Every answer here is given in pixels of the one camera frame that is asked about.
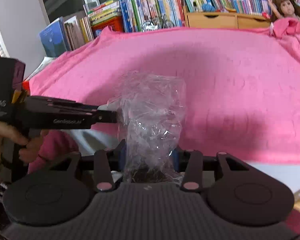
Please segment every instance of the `ribbed black surface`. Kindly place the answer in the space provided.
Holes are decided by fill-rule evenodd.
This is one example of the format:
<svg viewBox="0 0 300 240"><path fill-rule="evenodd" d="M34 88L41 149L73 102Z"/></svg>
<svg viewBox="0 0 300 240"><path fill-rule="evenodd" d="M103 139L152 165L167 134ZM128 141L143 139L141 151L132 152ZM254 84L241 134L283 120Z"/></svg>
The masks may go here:
<svg viewBox="0 0 300 240"><path fill-rule="evenodd" d="M11 240L290 240L295 236L283 223L263 228L230 224L217 217L199 194L182 192L173 183L122 183L114 192L97 194L71 221L45 228L12 224L4 234Z"/></svg>

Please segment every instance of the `black circular disc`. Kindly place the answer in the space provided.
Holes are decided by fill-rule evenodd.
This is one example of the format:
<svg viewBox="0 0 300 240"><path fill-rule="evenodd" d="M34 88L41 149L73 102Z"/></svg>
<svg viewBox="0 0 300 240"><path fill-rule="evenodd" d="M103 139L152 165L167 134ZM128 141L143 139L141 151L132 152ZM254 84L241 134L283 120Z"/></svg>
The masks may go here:
<svg viewBox="0 0 300 240"><path fill-rule="evenodd" d="M294 197L283 183L261 173L238 171L218 180L207 193L212 210L244 226L267 226L284 220Z"/></svg>
<svg viewBox="0 0 300 240"><path fill-rule="evenodd" d="M90 197L90 190L66 172L45 171L11 184L3 194L3 206L15 222L48 226L77 216Z"/></svg>

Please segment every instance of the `white wall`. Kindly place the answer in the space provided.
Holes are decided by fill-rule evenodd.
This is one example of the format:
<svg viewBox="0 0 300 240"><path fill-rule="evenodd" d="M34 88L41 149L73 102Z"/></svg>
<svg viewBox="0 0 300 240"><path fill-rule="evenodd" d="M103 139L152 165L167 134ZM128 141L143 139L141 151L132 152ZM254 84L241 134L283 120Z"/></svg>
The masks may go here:
<svg viewBox="0 0 300 240"><path fill-rule="evenodd" d="M39 0L0 0L0 35L9 56L26 64L25 77L46 55L39 38L46 26Z"/></svg>

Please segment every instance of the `model bicycle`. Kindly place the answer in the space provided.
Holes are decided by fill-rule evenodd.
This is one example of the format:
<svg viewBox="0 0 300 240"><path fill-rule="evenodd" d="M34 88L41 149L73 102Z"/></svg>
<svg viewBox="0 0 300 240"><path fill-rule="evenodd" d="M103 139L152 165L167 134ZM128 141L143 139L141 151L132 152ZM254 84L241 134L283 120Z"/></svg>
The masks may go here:
<svg viewBox="0 0 300 240"><path fill-rule="evenodd" d="M171 20L167 19L167 16L164 14L162 15L161 19L158 17L155 17L153 20L145 21L142 24L142 32L149 32L149 31L155 31L158 29L167 29L174 27L174 23Z"/></svg>

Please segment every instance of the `crumpled plastic wrap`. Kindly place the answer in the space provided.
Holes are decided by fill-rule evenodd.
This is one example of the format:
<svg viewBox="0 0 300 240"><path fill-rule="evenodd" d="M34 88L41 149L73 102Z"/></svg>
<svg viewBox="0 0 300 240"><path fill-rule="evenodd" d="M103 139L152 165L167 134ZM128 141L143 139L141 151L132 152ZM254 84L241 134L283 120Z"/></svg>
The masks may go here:
<svg viewBox="0 0 300 240"><path fill-rule="evenodd" d="M172 165L185 116L185 83L177 77L129 75L116 100L119 139L126 139L123 179L153 183L180 179Z"/></svg>

